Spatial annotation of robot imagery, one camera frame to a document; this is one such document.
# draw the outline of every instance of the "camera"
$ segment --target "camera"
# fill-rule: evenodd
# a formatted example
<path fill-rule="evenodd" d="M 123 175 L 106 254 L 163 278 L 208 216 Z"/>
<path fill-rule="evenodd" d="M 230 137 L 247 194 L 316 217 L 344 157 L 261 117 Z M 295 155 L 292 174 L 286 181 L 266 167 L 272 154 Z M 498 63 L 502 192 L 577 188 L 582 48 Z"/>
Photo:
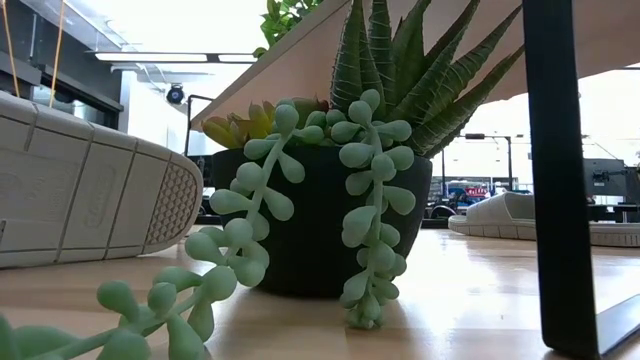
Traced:
<path fill-rule="evenodd" d="M 170 104 L 180 105 L 184 101 L 184 90 L 182 84 L 171 84 L 171 89 L 167 92 L 167 101 Z"/>

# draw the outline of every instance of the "haworthia plant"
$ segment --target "haworthia plant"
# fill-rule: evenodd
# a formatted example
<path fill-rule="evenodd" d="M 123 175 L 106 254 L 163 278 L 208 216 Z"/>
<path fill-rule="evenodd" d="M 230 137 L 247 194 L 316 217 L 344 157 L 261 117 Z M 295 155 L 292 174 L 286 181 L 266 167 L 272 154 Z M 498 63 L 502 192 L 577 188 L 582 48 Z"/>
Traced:
<path fill-rule="evenodd" d="M 447 139 L 452 134 L 459 133 L 462 129 L 457 133 L 455 130 L 466 123 L 459 120 L 461 114 L 466 115 L 464 118 L 470 118 L 477 109 L 478 106 L 469 105 L 470 100 L 456 100 L 462 100 L 458 99 L 460 94 L 486 63 L 521 10 L 521 7 L 514 9 L 475 48 L 454 61 L 458 45 L 480 2 L 481 0 L 470 0 L 451 27 L 424 54 L 423 18 L 431 0 L 417 0 L 398 25 L 393 38 L 387 1 L 374 0 L 368 36 L 366 39 L 360 36 L 359 42 L 356 39 L 358 33 L 362 33 L 364 24 L 362 0 L 352 0 L 334 65 L 330 95 L 332 108 L 346 113 L 362 91 L 380 91 L 377 82 L 371 85 L 374 84 L 371 79 L 377 79 L 372 71 L 369 68 L 366 71 L 362 69 L 363 64 L 369 64 L 368 56 L 371 54 L 381 81 L 384 104 L 384 107 L 376 110 L 373 119 L 386 122 L 397 119 L 408 121 L 416 131 L 403 144 L 410 146 L 417 155 L 433 156 L 434 153 L 429 149 L 438 148 L 433 141 Z M 500 71 L 493 71 L 469 92 L 473 92 L 475 98 L 485 100 L 521 54 L 522 51 L 516 51 L 507 56 L 500 62 Z M 432 124 L 427 127 L 435 118 L 442 126 L 436 128 Z M 430 137 L 425 137 L 425 131 L 433 133 Z"/>

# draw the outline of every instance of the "wooden table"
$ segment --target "wooden table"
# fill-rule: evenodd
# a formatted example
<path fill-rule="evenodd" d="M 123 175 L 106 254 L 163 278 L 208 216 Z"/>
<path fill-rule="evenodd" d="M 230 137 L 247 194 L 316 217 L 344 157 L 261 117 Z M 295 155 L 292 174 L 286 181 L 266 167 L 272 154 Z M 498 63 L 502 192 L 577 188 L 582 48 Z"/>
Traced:
<path fill-rule="evenodd" d="M 206 345 L 218 360 L 562 359 L 541 340 L 535 243 L 422 230 L 408 262 L 381 330 L 345 328 L 336 302 L 240 287 L 214 305 L 216 331 Z M 153 276 L 175 264 L 198 273 L 210 268 L 178 245 L 136 259 L 0 271 L 0 312 L 14 326 L 94 334 L 117 321 L 95 300 L 100 283 L 126 280 L 145 301 Z M 594 248 L 594 271 L 599 311 L 640 293 L 640 250 Z M 166 339 L 164 329 L 150 337 L 154 359 L 167 358 Z M 618 358 L 639 359 L 640 342 Z"/>

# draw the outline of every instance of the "table top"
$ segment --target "table top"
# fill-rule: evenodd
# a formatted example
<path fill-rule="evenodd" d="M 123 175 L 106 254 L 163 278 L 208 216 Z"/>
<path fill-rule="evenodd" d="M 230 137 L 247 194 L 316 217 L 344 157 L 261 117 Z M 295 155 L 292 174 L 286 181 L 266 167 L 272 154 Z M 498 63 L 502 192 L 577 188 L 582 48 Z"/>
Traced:
<path fill-rule="evenodd" d="M 640 293 L 640 250 L 594 248 L 598 311 Z M 213 359 L 563 359 L 540 335 L 535 243 L 422 230 L 396 284 L 401 295 L 375 331 L 344 326 L 334 301 L 280 298 L 239 287 L 214 304 Z M 0 271 L 0 312 L 14 326 L 61 327 L 79 336 L 112 328 L 118 315 L 100 307 L 95 290 L 128 281 L 144 302 L 153 276 L 167 265 L 204 273 L 182 244 L 134 259 Z M 154 359 L 167 359 L 163 328 L 150 336 Z M 94 359 L 97 351 L 80 359 Z M 640 341 L 619 359 L 640 358 Z"/>

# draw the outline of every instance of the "trailing succulent stem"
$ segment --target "trailing succulent stem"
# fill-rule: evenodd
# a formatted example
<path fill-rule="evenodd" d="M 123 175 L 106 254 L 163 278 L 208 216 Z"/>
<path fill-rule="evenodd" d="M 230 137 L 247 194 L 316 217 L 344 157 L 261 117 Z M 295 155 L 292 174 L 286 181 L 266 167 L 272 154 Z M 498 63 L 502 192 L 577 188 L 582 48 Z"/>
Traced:
<path fill-rule="evenodd" d="M 267 182 L 278 161 L 285 177 L 292 183 L 304 180 L 304 167 L 283 152 L 291 139 L 308 144 L 319 143 L 322 128 L 310 125 L 296 129 L 299 114 L 293 101 L 285 101 L 275 109 L 279 133 L 270 139 L 254 139 L 244 147 L 252 160 L 267 156 L 260 167 L 255 162 L 241 165 L 230 190 L 218 190 L 211 197 L 211 207 L 219 214 L 246 211 L 244 218 L 229 221 L 224 230 L 210 227 L 191 234 L 185 243 L 187 254 L 217 266 L 204 275 L 180 267 L 168 267 L 153 280 L 146 304 L 138 304 L 133 291 L 122 281 L 102 284 L 97 299 L 104 308 L 121 315 L 118 327 L 79 339 L 56 328 L 24 326 L 12 329 L 0 316 L 0 359 L 2 360 L 66 360 L 102 347 L 99 360 L 145 360 L 151 350 L 145 337 L 162 325 L 169 332 L 170 360 L 200 360 L 205 356 L 203 342 L 211 337 L 214 319 L 211 305 L 226 300 L 237 283 L 258 285 L 269 266 L 269 254 L 258 243 L 269 234 L 269 223 L 258 210 L 262 201 L 274 218 L 286 221 L 293 216 L 293 203 L 269 188 Z M 178 294 L 192 294 L 176 303 Z M 188 319 L 181 314 L 191 309 Z"/>
<path fill-rule="evenodd" d="M 405 259 L 393 251 L 400 242 L 400 233 L 382 222 L 382 214 L 391 207 L 397 213 L 407 215 L 416 203 L 410 191 L 384 184 L 391 181 L 397 171 L 411 167 L 414 155 L 406 146 L 384 151 L 384 143 L 408 139 L 411 126 L 404 120 L 372 121 L 380 102 L 376 90 L 365 91 L 360 100 L 349 106 L 351 122 L 339 122 L 332 129 L 334 140 L 339 142 L 359 131 L 365 133 L 361 142 L 348 143 L 339 155 L 343 165 L 360 170 L 346 180 L 350 195 L 362 195 L 373 187 L 366 204 L 351 210 L 342 223 L 343 243 L 351 248 L 361 247 L 357 261 L 363 270 L 344 284 L 340 301 L 349 309 L 349 324 L 363 329 L 381 325 L 382 306 L 399 295 L 391 280 L 407 268 Z"/>

